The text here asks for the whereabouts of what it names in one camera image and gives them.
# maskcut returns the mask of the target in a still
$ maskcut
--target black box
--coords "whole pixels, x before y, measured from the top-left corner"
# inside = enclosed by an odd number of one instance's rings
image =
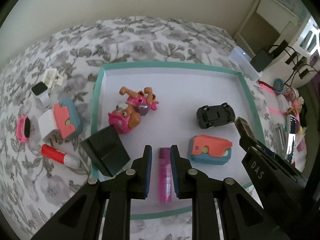
[[[130,161],[113,125],[94,133],[81,146],[92,163],[108,177],[115,176]]]

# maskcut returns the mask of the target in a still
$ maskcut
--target toy dog's leg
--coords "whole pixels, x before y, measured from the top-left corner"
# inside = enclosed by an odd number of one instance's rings
[[[151,105],[152,102],[156,99],[156,96],[152,93],[152,88],[145,88],[144,93],[147,95],[147,104]]]
[[[134,92],[130,89],[127,89],[126,87],[122,87],[119,91],[119,94],[120,95],[124,95],[124,94],[127,94],[129,97],[131,98],[137,98],[139,96],[139,94],[137,92]]]

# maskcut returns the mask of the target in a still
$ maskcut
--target tray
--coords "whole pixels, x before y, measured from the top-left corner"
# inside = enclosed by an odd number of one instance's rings
[[[247,120],[258,140],[264,143],[263,131],[250,90],[240,72],[202,64],[174,62],[131,62],[103,65],[93,93],[91,134],[108,126],[108,112],[127,97],[119,95],[122,86],[139,91],[150,86],[156,95],[157,111],[149,111],[141,124],[129,134],[120,135],[131,160],[142,156],[144,146],[153,149],[148,198],[132,200],[132,219],[153,219],[191,211],[191,200],[179,200],[173,191],[169,204],[158,202],[159,147],[177,144],[180,155],[187,157],[191,137],[205,134],[233,143],[231,159],[224,165],[191,163],[209,177],[223,180],[233,177],[243,187],[251,185],[241,164],[245,151],[239,146],[239,134],[233,123],[200,129],[196,111],[204,105],[232,106],[236,117]],[[124,169],[130,168],[130,161]],[[93,165],[92,175],[100,181],[109,179]]]

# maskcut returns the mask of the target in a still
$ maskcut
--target white smartwatch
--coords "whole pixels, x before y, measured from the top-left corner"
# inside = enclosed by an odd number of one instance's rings
[[[35,99],[39,99],[44,108],[50,105],[50,98],[48,94],[48,87],[43,82],[39,82],[31,88],[31,92]]]

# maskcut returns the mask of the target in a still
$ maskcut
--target bed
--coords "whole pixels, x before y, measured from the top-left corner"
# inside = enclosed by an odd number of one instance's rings
[[[32,235],[87,181],[90,159],[79,143],[90,135],[92,93],[103,64],[129,61],[184,61],[241,71],[229,57],[236,46],[223,29],[211,25],[152,17],[124,17],[78,25],[58,32],[26,49],[5,66],[0,98],[0,209],[22,239]],[[81,158],[78,169],[66,168],[40,153],[41,142],[36,106],[30,88],[41,80],[45,69],[54,67],[65,77],[55,87],[57,100],[72,98],[82,118],[84,131],[67,142]],[[266,146],[275,150],[274,126],[263,91],[245,76],[250,88]],[[28,115],[28,143],[15,135],[17,118]],[[253,187],[247,189],[257,199]],[[134,220],[131,239],[191,238],[191,212],[154,220]]]

